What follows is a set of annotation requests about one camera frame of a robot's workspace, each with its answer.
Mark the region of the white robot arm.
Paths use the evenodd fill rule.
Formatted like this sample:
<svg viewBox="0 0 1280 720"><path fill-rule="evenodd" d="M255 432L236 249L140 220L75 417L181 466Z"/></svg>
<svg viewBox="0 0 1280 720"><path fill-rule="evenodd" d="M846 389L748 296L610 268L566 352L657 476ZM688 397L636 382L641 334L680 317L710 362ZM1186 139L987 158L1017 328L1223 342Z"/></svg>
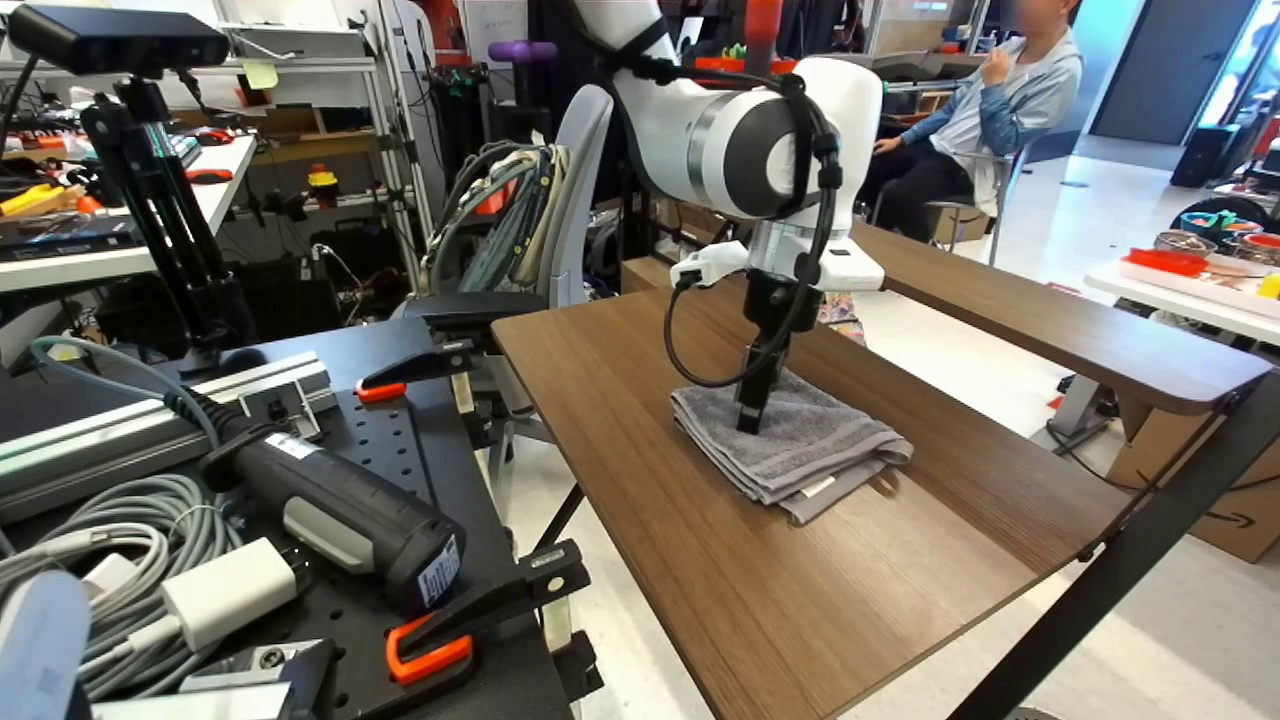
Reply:
<svg viewBox="0 0 1280 720"><path fill-rule="evenodd" d="M737 389L737 428L764 425L781 359L829 290L883 282L853 238L853 202L873 162L883 84L846 55L803 55L777 76L695 70L669 35L660 0L572 0L610 52L610 89L641 176L685 202L748 220L748 243L711 243L680 282L748 275L746 317L757 342Z"/></svg>

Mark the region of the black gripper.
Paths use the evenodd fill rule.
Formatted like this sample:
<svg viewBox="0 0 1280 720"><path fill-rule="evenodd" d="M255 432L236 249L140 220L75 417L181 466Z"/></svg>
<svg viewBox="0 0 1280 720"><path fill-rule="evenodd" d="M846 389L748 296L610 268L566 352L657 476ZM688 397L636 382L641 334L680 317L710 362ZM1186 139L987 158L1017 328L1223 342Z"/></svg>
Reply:
<svg viewBox="0 0 1280 720"><path fill-rule="evenodd" d="M764 425L764 402L777 382L787 330L802 328L803 317L803 286L796 279L777 279L768 271L748 275L748 298L746 317L764 330L757 334L748 352L746 381L737 389L737 428L739 432L761 432Z"/></svg>

